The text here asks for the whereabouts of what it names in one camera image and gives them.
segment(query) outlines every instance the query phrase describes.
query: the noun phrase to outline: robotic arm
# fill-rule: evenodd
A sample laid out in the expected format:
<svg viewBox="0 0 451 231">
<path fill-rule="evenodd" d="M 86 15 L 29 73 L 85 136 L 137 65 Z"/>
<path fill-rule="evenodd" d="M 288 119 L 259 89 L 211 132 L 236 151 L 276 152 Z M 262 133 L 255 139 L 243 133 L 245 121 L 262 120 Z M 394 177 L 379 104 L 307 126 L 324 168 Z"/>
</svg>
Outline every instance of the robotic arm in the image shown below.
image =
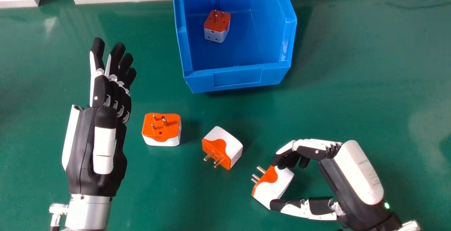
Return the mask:
<svg viewBox="0 0 451 231">
<path fill-rule="evenodd" d="M 295 167 L 298 161 L 300 168 L 306 168 L 310 160 L 318 161 L 319 170 L 335 194 L 336 202 L 333 197 L 280 199 L 294 176 L 286 168 Z M 266 199 L 269 200 L 267 207 L 271 210 L 300 218 L 337 220 L 344 228 L 355 231 L 420 230 L 415 221 L 402 224 L 396 213 L 388 209 L 379 177 L 359 143 L 354 140 L 344 144 L 319 139 L 293 140 L 277 151 L 268 170 L 272 169 L 278 174 L 273 181 L 280 181 L 280 186 L 285 187 L 282 193 Z M 259 181 L 254 180 L 257 181 L 254 190 L 262 186 L 260 182 L 264 177 Z M 260 202 L 265 201 L 264 195 L 271 194 L 253 193 Z"/>
<path fill-rule="evenodd" d="M 111 201 L 125 176 L 127 159 L 122 151 L 131 113 L 130 85 L 136 77 L 133 57 L 117 43 L 104 67 L 105 43 L 95 38 L 90 51 L 89 106 L 72 105 L 64 140 L 62 164 L 69 181 L 69 205 L 50 206 L 50 231 L 66 227 L 104 230 Z"/>
</svg>

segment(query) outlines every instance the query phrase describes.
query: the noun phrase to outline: metal prong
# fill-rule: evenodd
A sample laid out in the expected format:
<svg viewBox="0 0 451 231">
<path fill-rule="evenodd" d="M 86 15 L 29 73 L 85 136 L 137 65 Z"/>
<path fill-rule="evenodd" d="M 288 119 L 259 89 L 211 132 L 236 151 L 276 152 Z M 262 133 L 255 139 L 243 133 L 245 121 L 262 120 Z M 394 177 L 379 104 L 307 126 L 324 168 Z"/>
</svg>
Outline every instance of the metal prong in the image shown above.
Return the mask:
<svg viewBox="0 0 451 231">
<path fill-rule="evenodd" d="M 255 174 L 252 174 L 252 178 L 254 178 L 254 179 L 257 180 L 257 181 L 260 180 L 260 178 L 259 178 L 257 175 L 255 175 Z"/>
<path fill-rule="evenodd" d="M 205 156 L 205 158 L 203 159 L 203 161 L 206 162 L 208 159 L 211 158 L 211 156 L 213 156 L 213 152 L 207 154 L 207 155 Z"/>
<path fill-rule="evenodd" d="M 215 160 L 215 162 L 213 162 L 213 164 L 215 165 L 214 168 L 219 167 L 219 165 L 221 164 L 221 162 L 222 162 L 222 158 L 219 158 L 219 159 Z"/>
<path fill-rule="evenodd" d="M 257 170 L 260 171 L 262 174 L 266 173 L 266 170 L 264 170 L 262 167 L 258 166 Z"/>
</svg>

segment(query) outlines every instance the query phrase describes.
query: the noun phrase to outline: blue bin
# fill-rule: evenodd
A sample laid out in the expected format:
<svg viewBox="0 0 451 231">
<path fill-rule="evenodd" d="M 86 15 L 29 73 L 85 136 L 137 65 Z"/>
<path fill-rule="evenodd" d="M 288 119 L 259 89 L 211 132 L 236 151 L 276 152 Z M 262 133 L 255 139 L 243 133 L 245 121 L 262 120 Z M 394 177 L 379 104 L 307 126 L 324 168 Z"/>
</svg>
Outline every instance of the blue bin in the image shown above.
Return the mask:
<svg viewBox="0 0 451 231">
<path fill-rule="evenodd" d="M 231 14 L 223 43 L 204 38 L 211 10 Z M 290 0 L 174 0 L 183 76 L 193 93 L 276 85 L 291 66 L 296 14 Z"/>
</svg>

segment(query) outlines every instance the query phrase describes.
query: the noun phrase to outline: green tabletop surface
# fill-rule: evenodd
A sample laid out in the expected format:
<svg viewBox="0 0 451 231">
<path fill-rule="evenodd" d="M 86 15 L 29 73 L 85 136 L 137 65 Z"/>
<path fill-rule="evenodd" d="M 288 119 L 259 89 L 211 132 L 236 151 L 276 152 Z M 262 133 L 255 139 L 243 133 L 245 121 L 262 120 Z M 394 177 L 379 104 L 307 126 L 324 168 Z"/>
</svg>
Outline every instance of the green tabletop surface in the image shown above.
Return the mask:
<svg viewBox="0 0 451 231">
<path fill-rule="evenodd" d="M 357 140 L 403 221 L 451 230 L 451 0 L 291 0 L 292 67 L 280 85 L 192 94 L 171 1 L 0 10 L 0 230 L 48 230 L 69 202 L 61 153 L 71 104 L 89 99 L 89 50 L 121 41 L 137 78 L 127 173 L 110 231 L 334 231 L 335 222 L 272 212 L 251 197 L 255 167 L 292 139 Z M 146 113 L 182 117 L 182 144 L 147 146 Z M 221 126 L 244 145 L 232 170 L 203 162 Z M 332 196 L 316 165 L 284 198 Z"/>
</svg>

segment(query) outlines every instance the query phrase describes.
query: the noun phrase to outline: orange and white plug adapter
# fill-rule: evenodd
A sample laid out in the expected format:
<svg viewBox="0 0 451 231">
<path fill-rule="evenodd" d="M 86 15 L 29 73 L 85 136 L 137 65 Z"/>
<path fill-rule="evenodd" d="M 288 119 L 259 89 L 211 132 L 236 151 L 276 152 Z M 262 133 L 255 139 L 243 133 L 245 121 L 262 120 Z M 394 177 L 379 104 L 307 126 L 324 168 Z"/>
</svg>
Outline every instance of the orange and white plug adapter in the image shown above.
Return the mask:
<svg viewBox="0 0 451 231">
<path fill-rule="evenodd" d="M 178 114 L 148 113 L 142 125 L 142 137 L 149 146 L 178 146 L 182 120 Z"/>
<path fill-rule="evenodd" d="M 230 170 L 243 154 L 243 144 L 223 128 L 216 126 L 202 139 L 206 162 L 212 158 L 214 167 L 219 165 Z"/>
<path fill-rule="evenodd" d="M 230 29 L 231 15 L 228 12 L 213 10 L 203 23 L 206 40 L 223 43 Z"/>
<path fill-rule="evenodd" d="M 255 183 L 252 189 L 252 197 L 271 210 L 271 200 L 280 199 L 291 183 L 295 174 L 285 168 L 279 169 L 277 166 L 270 166 L 268 170 L 264 170 L 260 166 L 257 167 L 263 176 L 259 178 L 255 174 L 251 180 Z"/>
</svg>

